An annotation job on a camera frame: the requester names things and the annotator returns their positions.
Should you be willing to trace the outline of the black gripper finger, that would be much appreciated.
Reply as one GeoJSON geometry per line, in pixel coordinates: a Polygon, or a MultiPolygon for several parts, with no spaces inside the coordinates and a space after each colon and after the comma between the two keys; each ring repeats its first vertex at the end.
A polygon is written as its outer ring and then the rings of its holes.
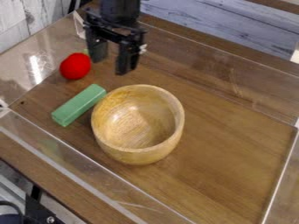
{"type": "Polygon", "coordinates": [[[136,69],[139,61],[139,46],[128,41],[119,44],[119,52],[116,56],[116,75],[125,75],[136,69]]]}
{"type": "Polygon", "coordinates": [[[108,57],[108,41],[99,36],[95,29],[85,29],[88,55],[93,63],[99,63],[108,57]]]}

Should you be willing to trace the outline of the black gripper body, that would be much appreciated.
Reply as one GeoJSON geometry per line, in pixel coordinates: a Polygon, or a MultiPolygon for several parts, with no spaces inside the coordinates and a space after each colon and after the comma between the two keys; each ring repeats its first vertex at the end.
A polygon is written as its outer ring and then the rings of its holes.
{"type": "Polygon", "coordinates": [[[143,44],[145,29],[139,25],[141,0],[99,0],[97,8],[85,8],[84,31],[88,44],[143,44]]]}

